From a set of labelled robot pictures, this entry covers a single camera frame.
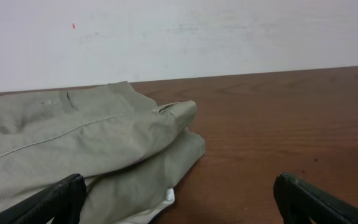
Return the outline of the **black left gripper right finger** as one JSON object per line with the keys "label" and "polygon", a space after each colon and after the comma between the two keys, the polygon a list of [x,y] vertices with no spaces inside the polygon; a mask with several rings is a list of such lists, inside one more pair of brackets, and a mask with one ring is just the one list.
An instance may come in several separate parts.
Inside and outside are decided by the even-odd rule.
{"label": "black left gripper right finger", "polygon": [[273,196],[284,224],[358,224],[358,208],[290,173],[276,177]]}

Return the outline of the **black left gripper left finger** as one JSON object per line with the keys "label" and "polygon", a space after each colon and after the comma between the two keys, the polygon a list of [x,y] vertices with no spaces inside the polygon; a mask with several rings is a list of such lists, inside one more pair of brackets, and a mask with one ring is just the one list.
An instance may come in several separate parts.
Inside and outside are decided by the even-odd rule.
{"label": "black left gripper left finger", "polygon": [[0,224],[79,224],[86,184],[72,174],[0,213]]}

